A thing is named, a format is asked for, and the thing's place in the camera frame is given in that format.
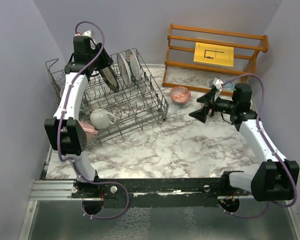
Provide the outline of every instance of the gray floor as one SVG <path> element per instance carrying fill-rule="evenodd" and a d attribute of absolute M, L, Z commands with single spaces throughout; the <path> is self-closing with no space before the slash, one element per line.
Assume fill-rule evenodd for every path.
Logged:
<path fill-rule="evenodd" d="M 255 215 L 265 207 L 241 200 L 238 213 Z M 119 209 L 107 209 L 110 215 Z M 41 201 L 31 240 L 296 240 L 288 211 L 272 205 L 258 219 L 238 219 L 220 208 L 130 208 L 113 220 L 83 217 L 80 201 Z"/>

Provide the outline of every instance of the black bracket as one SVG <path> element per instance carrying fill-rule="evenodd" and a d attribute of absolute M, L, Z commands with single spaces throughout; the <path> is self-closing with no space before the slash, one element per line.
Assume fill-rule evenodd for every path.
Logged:
<path fill-rule="evenodd" d="M 85 65 L 87 65 L 100 51 L 101 42 L 95 45 L 95 48 L 91 48 L 92 39 L 88 36 L 75 36 L 73 38 L 73 48 L 74 52 L 71 55 L 71 58 L 68 64 L 64 67 L 64 72 L 68 73 L 77 73 Z M 113 64 L 112 58 L 108 55 L 105 49 L 102 50 L 100 56 L 83 72 L 88 81 L 93 71 L 100 71 L 109 67 Z"/>
<path fill-rule="evenodd" d="M 237 131 L 239 131 L 242 122 L 257 118 L 257 113 L 250 110 L 252 96 L 250 85 L 245 83 L 237 83 L 234 85 L 232 101 L 220 97 L 215 100 L 216 93 L 217 88 L 213 85 L 209 92 L 196 100 L 198 103 L 204 104 L 203 107 L 189 113 L 189 116 L 202 123 L 206 123 L 210 110 L 211 117 L 214 113 L 222 113 L 222 118 L 223 114 L 229 114 L 231 121 L 229 123 L 233 124 Z"/>
<path fill-rule="evenodd" d="M 294 183 L 297 185 L 299 165 L 296 161 L 284 161 Z M 261 201 L 292 200 L 294 191 L 291 182 L 280 162 L 264 161 L 251 182 L 253 197 Z"/>
<path fill-rule="evenodd" d="M 58 124 L 59 120 L 56 118 L 49 118 L 44 122 L 44 128 L 53 150 L 57 150 Z M 80 156 L 87 145 L 87 135 L 85 131 L 80 123 L 72 118 L 64 119 L 61 129 L 63 127 L 65 127 L 65 130 L 61 131 L 60 134 L 61 154 L 75 154 Z"/>
<path fill-rule="evenodd" d="M 95 171 L 95 177 L 93 182 L 99 183 L 100 178 L 97 174 L 97 171 Z M 100 185 L 98 184 L 91 184 L 88 182 L 81 182 L 75 180 L 73 183 L 73 186 L 77 189 L 76 193 L 72 193 L 71 197 L 74 199 L 77 198 L 99 198 L 101 196 L 100 192 Z"/>
<path fill-rule="evenodd" d="M 220 188 L 222 192 L 229 196 L 237 191 L 237 188 L 234 188 L 230 185 L 229 174 L 231 173 L 243 173 L 244 171 L 224 171 L 220 178 Z"/>
<path fill-rule="evenodd" d="M 146 179 L 98 179 L 102 182 L 118 182 L 123 184 L 129 194 L 129 207 L 138 208 L 166 208 L 166 207 L 189 207 L 204 206 L 218 207 L 218 197 L 228 196 L 235 193 L 236 196 L 247 196 L 248 193 L 241 189 L 232 188 L 224 191 L 221 188 L 221 179 L 218 177 L 207 178 L 146 178 Z M 127 202 L 127 195 L 120 186 L 117 192 L 111 192 L 115 184 L 102 184 L 99 189 L 88 183 L 74 182 L 78 190 L 71 195 L 72 198 L 100 198 L 104 194 L 106 208 L 124 208 Z M 180 190 L 185 194 L 175 194 Z M 90 203 L 90 207 L 100 206 L 100 202 Z"/>

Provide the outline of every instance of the yellow paper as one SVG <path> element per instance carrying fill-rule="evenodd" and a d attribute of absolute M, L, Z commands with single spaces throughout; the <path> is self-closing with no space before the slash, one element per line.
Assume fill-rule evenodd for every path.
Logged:
<path fill-rule="evenodd" d="M 233 67 L 234 48 L 196 42 L 193 61 L 202 64 Z"/>

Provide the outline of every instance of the wire dish rack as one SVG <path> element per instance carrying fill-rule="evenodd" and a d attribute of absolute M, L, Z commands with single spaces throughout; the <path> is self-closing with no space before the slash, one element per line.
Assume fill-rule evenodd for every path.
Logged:
<path fill-rule="evenodd" d="M 99 130 L 98 134 L 87 142 L 89 149 L 119 136 L 123 138 L 125 134 L 133 130 L 139 128 L 143 130 L 144 126 L 154 122 L 160 124 L 167 117 L 169 104 L 166 98 L 138 50 L 133 48 L 132 51 L 135 53 L 141 68 L 141 79 L 138 85 L 132 83 L 130 88 L 125 85 L 118 68 L 117 54 L 112 54 L 110 56 L 113 59 L 111 68 L 117 77 L 119 91 L 113 92 L 110 90 L 100 74 L 91 77 L 85 89 L 82 98 L 84 113 L 79 115 L 80 121 L 90 124 L 90 114 L 93 110 L 100 108 L 114 114 L 117 119 L 115 124 Z M 51 71 L 51 67 L 57 61 L 56 58 L 47 61 L 45 64 L 55 92 L 56 102 L 59 104 L 61 100 L 60 87 L 56 84 L 56 77 L 64 71 Z"/>

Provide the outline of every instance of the dinner plate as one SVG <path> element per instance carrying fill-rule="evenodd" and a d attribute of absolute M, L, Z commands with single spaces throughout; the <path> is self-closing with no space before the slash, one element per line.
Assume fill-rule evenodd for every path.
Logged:
<path fill-rule="evenodd" d="M 131 50 L 128 49 L 126 51 L 126 61 L 129 65 L 129 68 L 131 70 L 132 73 L 132 82 L 135 85 L 138 85 L 140 83 L 141 80 L 141 67 L 140 67 L 140 63 L 135 55 L 135 53 Z"/>
<path fill-rule="evenodd" d="M 130 88 L 132 80 L 131 80 L 130 68 L 127 61 L 120 53 L 116 55 L 116 61 L 118 63 L 118 67 L 123 79 L 124 86 Z"/>

